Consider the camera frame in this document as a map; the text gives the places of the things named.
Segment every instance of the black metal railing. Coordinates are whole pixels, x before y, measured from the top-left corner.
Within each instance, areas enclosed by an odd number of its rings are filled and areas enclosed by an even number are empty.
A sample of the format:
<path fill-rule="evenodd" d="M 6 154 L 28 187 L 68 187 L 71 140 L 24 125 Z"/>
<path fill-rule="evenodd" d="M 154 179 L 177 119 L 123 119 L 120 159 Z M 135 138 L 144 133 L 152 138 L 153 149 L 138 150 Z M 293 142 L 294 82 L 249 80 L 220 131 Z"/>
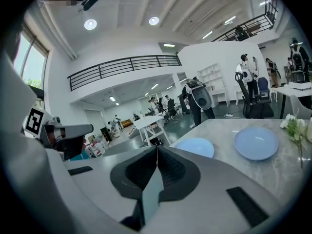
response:
<path fill-rule="evenodd" d="M 243 41 L 261 31 L 272 29 L 278 12 L 277 1 L 265 0 L 264 14 L 236 26 L 213 41 Z"/>
<path fill-rule="evenodd" d="M 67 78 L 69 79 L 70 90 L 73 91 L 96 80 L 104 79 L 121 73 L 167 66 L 182 65 L 177 55 L 127 57 L 94 65 L 74 73 Z"/>

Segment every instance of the marble tabletop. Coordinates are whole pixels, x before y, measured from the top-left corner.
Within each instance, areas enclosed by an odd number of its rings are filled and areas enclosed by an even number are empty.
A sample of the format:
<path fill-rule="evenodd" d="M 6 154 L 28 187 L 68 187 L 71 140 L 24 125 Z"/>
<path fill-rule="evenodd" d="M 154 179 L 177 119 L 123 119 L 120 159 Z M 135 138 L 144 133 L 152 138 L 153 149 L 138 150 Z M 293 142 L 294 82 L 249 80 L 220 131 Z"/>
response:
<path fill-rule="evenodd" d="M 303 141 L 303 169 L 298 146 L 280 128 L 281 119 L 209 119 L 171 145 L 193 137 L 204 138 L 214 146 L 214 158 L 226 162 L 262 185 L 284 205 L 299 188 L 307 163 L 311 160 L 312 143 Z M 263 161 L 250 161 L 239 154 L 234 137 L 248 126 L 272 130 L 279 140 L 277 152 Z"/>

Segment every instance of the blue office chair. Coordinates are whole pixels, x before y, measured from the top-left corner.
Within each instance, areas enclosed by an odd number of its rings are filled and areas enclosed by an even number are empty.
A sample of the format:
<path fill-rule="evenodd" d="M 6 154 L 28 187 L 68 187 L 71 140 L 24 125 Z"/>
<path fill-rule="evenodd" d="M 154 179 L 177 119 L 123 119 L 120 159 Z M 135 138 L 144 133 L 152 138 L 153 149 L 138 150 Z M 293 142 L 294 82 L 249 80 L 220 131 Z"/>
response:
<path fill-rule="evenodd" d="M 260 77 L 258 79 L 258 87 L 259 87 L 259 93 L 260 94 L 266 94 L 268 97 L 270 97 L 270 89 L 268 87 L 269 83 L 268 80 L 265 77 Z"/>

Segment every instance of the brown couch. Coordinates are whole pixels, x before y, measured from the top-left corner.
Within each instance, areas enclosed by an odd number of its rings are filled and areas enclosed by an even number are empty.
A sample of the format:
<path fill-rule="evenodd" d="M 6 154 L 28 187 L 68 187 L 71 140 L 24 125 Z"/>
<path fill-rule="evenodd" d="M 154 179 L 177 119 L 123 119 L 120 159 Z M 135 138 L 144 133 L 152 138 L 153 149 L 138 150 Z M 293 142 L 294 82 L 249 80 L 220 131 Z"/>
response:
<path fill-rule="evenodd" d="M 132 124 L 132 121 L 130 119 L 124 120 L 121 122 L 121 124 L 123 127 L 127 127 L 127 126 L 130 126 Z"/>

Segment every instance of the white vase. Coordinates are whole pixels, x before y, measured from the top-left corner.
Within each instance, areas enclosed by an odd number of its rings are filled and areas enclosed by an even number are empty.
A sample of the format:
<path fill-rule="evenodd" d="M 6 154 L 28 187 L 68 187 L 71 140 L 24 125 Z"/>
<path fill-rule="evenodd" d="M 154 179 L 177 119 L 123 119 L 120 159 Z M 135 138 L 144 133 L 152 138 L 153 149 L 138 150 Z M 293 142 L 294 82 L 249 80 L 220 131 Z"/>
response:
<path fill-rule="evenodd" d="M 308 124 L 307 139 L 309 142 L 312 142 L 312 118 L 310 119 L 310 122 Z"/>

